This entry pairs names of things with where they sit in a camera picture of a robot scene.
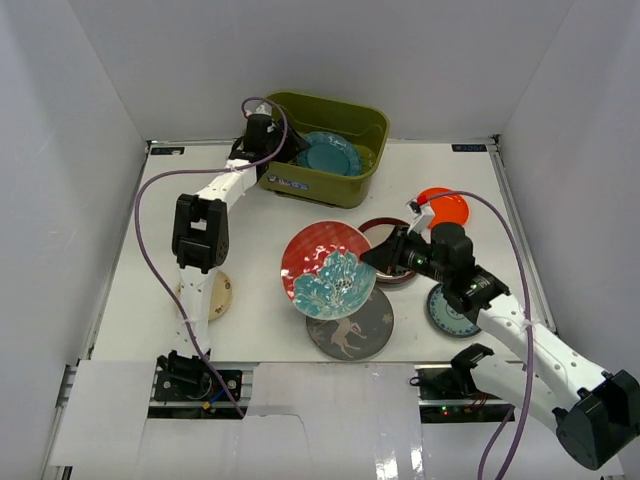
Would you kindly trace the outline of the teal scalloped plate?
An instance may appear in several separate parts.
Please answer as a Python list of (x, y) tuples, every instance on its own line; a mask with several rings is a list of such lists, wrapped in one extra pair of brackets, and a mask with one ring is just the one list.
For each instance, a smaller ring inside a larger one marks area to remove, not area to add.
[(363, 164), (355, 146), (340, 135), (312, 132), (304, 136), (308, 148), (297, 156), (304, 168), (340, 176), (359, 176)]

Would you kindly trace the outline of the red plate with teal flower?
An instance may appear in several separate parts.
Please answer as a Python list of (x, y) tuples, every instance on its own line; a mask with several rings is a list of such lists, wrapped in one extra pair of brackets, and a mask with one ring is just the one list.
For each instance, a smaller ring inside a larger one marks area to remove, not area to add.
[(324, 220), (304, 227), (281, 259), (282, 284), (293, 306), (323, 321), (354, 314), (376, 283), (376, 269), (360, 259), (371, 248), (361, 231), (341, 221)]

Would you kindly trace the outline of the grey plate with deer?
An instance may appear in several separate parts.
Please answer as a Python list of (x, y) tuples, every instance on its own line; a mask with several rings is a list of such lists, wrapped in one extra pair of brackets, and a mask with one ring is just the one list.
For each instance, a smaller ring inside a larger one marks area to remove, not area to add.
[(375, 287), (353, 315), (338, 320), (306, 318), (307, 332), (325, 355), (339, 361), (363, 361), (377, 355), (394, 329), (394, 312), (386, 294)]

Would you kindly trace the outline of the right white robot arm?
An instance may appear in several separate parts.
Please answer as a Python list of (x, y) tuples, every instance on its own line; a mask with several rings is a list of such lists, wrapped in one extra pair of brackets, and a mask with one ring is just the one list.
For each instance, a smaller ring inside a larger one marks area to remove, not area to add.
[(522, 365), (474, 343), (451, 361), (451, 384), (461, 397), (480, 392), (503, 399), (555, 433), (581, 466), (601, 468), (639, 436), (639, 383), (627, 371), (610, 373), (565, 344), (527, 310), (495, 275), (477, 264), (463, 227), (443, 223), (425, 241), (397, 227), (361, 260), (383, 273), (398, 268), (438, 282), (447, 304), (506, 346)]

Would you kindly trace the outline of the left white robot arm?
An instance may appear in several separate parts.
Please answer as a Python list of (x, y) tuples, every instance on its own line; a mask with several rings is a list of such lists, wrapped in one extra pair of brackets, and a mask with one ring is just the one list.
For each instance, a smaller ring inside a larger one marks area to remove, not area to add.
[(211, 302), (219, 267), (229, 253), (230, 210), (258, 183), (269, 162), (288, 161), (307, 147), (285, 115), (275, 120), (269, 113), (252, 113), (222, 171), (197, 193), (179, 196), (172, 236), (180, 273), (181, 323), (174, 342), (179, 355), (191, 357), (210, 349)]

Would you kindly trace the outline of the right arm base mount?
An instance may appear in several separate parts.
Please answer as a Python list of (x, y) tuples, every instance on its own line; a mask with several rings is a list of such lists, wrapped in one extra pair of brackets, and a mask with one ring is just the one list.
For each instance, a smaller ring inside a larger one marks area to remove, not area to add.
[(471, 378), (479, 361), (493, 355), (489, 347), (473, 343), (449, 363), (416, 366), (409, 384), (417, 389), (421, 423), (500, 423), (510, 405), (481, 392)]

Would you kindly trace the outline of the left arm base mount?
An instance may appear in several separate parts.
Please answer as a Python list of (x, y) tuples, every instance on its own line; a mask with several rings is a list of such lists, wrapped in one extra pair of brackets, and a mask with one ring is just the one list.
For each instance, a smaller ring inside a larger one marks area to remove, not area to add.
[(171, 351), (156, 359), (148, 414), (150, 419), (242, 420), (245, 372), (222, 368), (216, 377), (199, 356)]

